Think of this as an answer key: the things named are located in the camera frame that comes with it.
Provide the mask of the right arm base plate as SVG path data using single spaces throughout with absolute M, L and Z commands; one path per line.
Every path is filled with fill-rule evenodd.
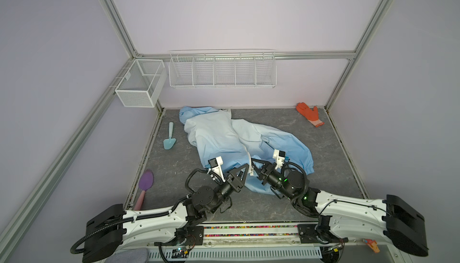
M 297 225 L 298 235 L 300 242 L 302 244 L 307 243 L 317 243 L 321 245 L 327 245 L 332 243 L 348 243 L 349 239 L 345 237 L 344 239 L 340 239 L 339 237 L 333 235 L 329 229 L 317 230 L 317 225 L 314 223 L 303 223 Z

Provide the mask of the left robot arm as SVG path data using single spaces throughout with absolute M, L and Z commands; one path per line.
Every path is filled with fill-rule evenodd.
M 205 222 L 208 213 L 215 213 L 232 193 L 242 190 L 250 169 L 248 164 L 234 168 L 222 184 L 202 186 L 171 207 L 134 211 L 114 204 L 87 221 L 85 236 L 71 246 L 70 252 L 83 254 L 84 263 L 95 263 L 141 240 L 159 246 L 186 238 L 188 228 Z

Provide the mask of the light blue jacket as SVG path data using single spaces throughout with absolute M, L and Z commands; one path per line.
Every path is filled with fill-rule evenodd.
M 310 150 L 294 135 L 271 126 L 232 119 L 230 110 L 213 107 L 183 107 L 179 120 L 184 124 L 188 141 L 196 147 L 201 165 L 221 157 L 222 171 L 250 164 L 252 158 L 273 161 L 274 151 L 286 153 L 291 162 L 301 166 L 306 174 L 314 173 Z

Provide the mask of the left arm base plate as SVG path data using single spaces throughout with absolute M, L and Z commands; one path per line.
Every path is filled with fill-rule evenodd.
M 154 232 L 153 239 L 150 240 L 155 246 L 159 243 L 163 246 L 201 246 L 203 241 L 204 227 L 202 226 L 160 229 Z

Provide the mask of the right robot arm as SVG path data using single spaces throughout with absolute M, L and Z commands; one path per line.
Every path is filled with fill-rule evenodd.
M 327 244 L 366 239 L 392 244 L 402 252 L 427 257 L 425 218 L 396 195 L 385 199 L 344 197 L 309 186 L 305 171 L 293 162 L 276 163 L 252 159 L 263 185 L 288 198 L 304 216 L 317 219 L 312 239 Z

